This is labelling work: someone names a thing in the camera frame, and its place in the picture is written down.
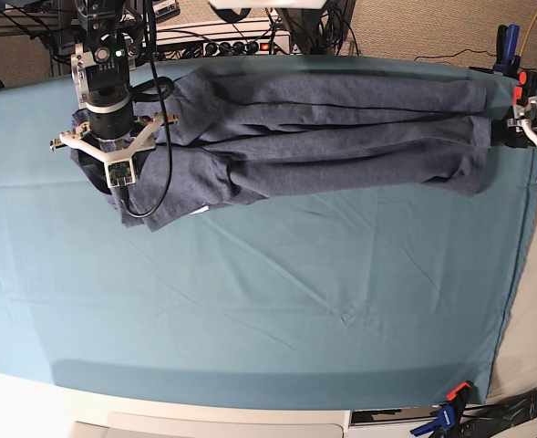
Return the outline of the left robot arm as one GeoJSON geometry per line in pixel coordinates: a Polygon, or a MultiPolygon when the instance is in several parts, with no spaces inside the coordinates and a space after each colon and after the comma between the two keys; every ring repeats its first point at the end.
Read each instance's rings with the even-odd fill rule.
{"type": "Polygon", "coordinates": [[[494,146],[537,151],[537,97],[529,97],[523,105],[513,105],[502,120],[494,120],[491,141],[494,146]]]}

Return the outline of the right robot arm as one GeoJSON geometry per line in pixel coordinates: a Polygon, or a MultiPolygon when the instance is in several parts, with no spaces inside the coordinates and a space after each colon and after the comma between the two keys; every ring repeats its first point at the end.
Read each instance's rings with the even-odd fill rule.
{"type": "Polygon", "coordinates": [[[136,102],[166,99],[174,84],[167,78],[130,85],[130,64],[152,52],[143,45],[141,15],[124,1],[76,1],[85,35],[70,57],[78,106],[87,120],[50,142],[52,151],[68,147],[111,168],[132,168],[134,156],[155,148],[154,133],[167,119],[134,115],[136,102]]]}

